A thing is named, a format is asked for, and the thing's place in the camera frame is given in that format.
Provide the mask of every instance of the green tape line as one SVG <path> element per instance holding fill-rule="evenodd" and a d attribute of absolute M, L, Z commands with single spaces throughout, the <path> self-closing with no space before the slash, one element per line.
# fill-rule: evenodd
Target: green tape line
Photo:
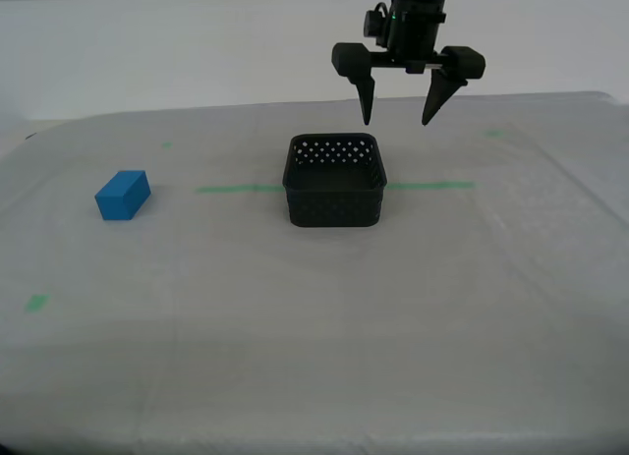
<path fill-rule="evenodd" d="M 391 183 L 388 190 L 469 190 L 474 182 L 436 182 L 436 183 Z"/>
<path fill-rule="evenodd" d="M 27 313 L 36 313 L 37 311 L 40 311 L 44 306 L 46 306 L 49 298 L 50 297 L 48 295 L 32 295 L 27 303 Z"/>
<path fill-rule="evenodd" d="M 436 182 L 436 183 L 391 183 L 387 190 L 469 190 L 476 185 L 474 182 Z M 282 193 L 281 185 L 231 185 L 225 187 L 200 187 L 195 190 L 199 194 L 220 193 Z"/>
<path fill-rule="evenodd" d="M 279 193 L 284 191 L 281 185 L 232 185 L 228 187 L 200 187 L 195 190 L 197 193 Z"/>

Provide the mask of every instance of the black basket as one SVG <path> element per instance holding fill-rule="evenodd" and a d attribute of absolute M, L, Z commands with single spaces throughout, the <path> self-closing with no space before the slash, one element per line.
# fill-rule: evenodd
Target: black basket
<path fill-rule="evenodd" d="M 291 141 L 284 171 L 291 222 L 300 227 L 368 227 L 386 186 L 369 134 L 310 134 Z"/>

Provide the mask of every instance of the white table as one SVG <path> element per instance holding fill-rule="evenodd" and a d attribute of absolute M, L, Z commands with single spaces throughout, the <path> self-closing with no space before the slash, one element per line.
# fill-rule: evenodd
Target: white table
<path fill-rule="evenodd" d="M 629 129 L 602 95 L 380 100 L 370 229 L 292 226 L 357 101 L 116 114 L 0 160 L 0 441 L 25 453 L 629 449 Z M 130 222 L 94 194 L 145 169 Z M 435 189 L 435 182 L 474 188 Z"/>

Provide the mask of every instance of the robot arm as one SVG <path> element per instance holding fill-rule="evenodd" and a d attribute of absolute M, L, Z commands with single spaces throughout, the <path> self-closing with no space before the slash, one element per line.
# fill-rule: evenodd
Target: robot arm
<path fill-rule="evenodd" d="M 438 27 L 445 22 L 445 0 L 391 0 L 387 9 L 379 3 L 365 18 L 365 37 L 374 37 L 384 52 L 369 52 L 363 44 L 339 43 L 332 51 L 338 75 L 358 89 L 365 124 L 370 123 L 375 81 L 372 67 L 402 68 L 407 74 L 432 70 L 429 96 L 422 116 L 426 125 L 437 111 L 468 80 L 480 79 L 485 57 L 469 47 L 445 47 L 434 51 Z"/>

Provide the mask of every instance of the blue cube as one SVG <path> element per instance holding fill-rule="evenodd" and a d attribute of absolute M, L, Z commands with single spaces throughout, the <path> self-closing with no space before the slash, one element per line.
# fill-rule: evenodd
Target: blue cube
<path fill-rule="evenodd" d="M 129 221 L 150 196 L 146 172 L 118 172 L 96 194 L 100 214 L 105 221 Z"/>

